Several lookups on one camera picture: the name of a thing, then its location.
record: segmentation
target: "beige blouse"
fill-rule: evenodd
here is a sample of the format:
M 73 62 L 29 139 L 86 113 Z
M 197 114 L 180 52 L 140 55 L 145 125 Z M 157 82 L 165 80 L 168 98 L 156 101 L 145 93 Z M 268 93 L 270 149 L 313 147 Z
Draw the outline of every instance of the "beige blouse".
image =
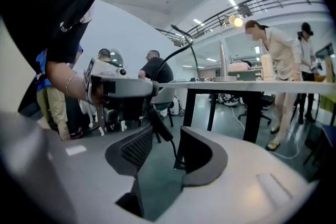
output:
M 265 29 L 269 43 L 269 50 L 262 42 L 262 52 L 270 54 L 275 63 L 278 77 L 281 80 L 291 79 L 291 71 L 294 63 L 301 63 L 301 49 L 294 38 L 290 38 L 285 32 L 269 27 Z

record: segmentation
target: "gray chair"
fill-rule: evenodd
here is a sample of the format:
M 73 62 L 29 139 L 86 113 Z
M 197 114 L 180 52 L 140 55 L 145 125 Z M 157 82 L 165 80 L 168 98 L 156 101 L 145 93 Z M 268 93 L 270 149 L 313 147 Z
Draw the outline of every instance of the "gray chair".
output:
M 157 96 L 153 97 L 152 99 L 152 102 L 155 104 L 156 110 L 158 112 L 167 109 L 171 127 L 174 127 L 174 124 L 173 124 L 172 114 L 170 111 L 170 105 L 172 104 L 174 100 L 175 93 L 176 93 L 175 88 L 162 88 L 158 92 Z M 158 142 L 161 143 L 158 133 L 156 131 L 155 133 L 156 133 L 156 138 L 158 139 Z

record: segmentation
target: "gray floor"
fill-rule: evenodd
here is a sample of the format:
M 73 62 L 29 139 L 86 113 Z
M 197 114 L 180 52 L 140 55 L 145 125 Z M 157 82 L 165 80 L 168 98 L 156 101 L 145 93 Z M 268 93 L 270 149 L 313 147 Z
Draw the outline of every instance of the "gray floor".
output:
M 195 102 L 195 110 L 193 116 L 192 127 L 201 129 L 207 128 L 209 117 L 210 103 L 206 95 L 197 95 Z M 233 108 L 236 116 L 242 114 L 245 110 L 243 105 Z M 264 111 L 264 114 L 272 118 L 272 124 L 276 120 L 272 117 L 272 108 Z M 242 139 L 244 130 L 242 125 L 233 118 L 232 109 L 222 104 L 217 104 L 213 132 Z M 241 122 L 245 125 L 246 117 L 241 118 Z M 173 117 L 174 127 L 170 126 L 169 118 L 164 120 L 164 123 L 174 135 L 174 142 L 176 147 L 180 140 L 180 127 L 183 124 L 183 117 Z M 290 130 L 295 135 L 287 135 L 281 146 L 276 151 L 280 157 L 276 155 L 284 163 L 298 171 L 306 179 L 309 179 L 317 170 L 317 167 L 311 164 L 311 161 L 303 166 L 303 161 L 309 155 L 310 150 L 304 145 L 311 124 L 305 122 L 304 125 L 298 125 L 297 117 L 294 118 Z M 260 128 L 256 144 L 265 147 L 267 143 L 273 138 L 270 134 L 270 127 L 267 125 L 267 120 L 261 119 Z M 180 193 L 181 180 L 184 175 L 183 171 L 174 170 L 174 154 L 171 143 L 162 141 L 157 143 L 156 138 L 153 140 L 153 150 L 150 153 L 145 164 L 139 172 L 140 191 L 142 195 L 142 202 L 145 211 L 145 218 L 148 220 L 155 220 L 160 216 L 169 205 L 176 199 Z

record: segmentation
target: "railing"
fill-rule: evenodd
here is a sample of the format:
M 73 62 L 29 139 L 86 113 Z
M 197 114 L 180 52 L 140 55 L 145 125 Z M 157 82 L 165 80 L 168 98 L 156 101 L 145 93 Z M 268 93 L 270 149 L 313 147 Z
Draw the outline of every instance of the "railing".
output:
M 190 29 L 188 33 L 198 39 L 208 33 L 211 33 L 217 27 L 225 27 L 230 25 L 229 17 L 235 15 L 240 18 L 247 18 L 254 14 L 267 12 L 269 9 L 284 8 L 289 5 L 296 4 L 324 4 L 323 0 L 247 0 L 227 8 L 212 17 L 204 20 L 201 25 L 197 25 Z M 159 30 L 164 35 L 168 36 L 171 40 L 178 41 L 182 46 L 187 44 L 183 37 L 179 37 L 174 33 Z

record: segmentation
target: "black t-shirt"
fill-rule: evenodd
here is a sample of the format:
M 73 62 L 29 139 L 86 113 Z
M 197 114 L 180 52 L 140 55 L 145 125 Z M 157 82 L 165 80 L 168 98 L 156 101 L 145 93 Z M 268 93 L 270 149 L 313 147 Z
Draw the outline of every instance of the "black t-shirt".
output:
M 146 78 L 152 79 L 155 71 L 159 67 L 159 65 L 163 62 L 162 58 L 153 57 L 150 59 L 141 70 L 146 72 Z M 170 66 L 165 63 L 159 73 L 157 74 L 156 81 L 158 83 L 168 83 L 174 79 L 173 72 Z
M 0 0 L 0 15 L 28 63 L 39 72 L 36 57 L 74 63 L 95 0 Z

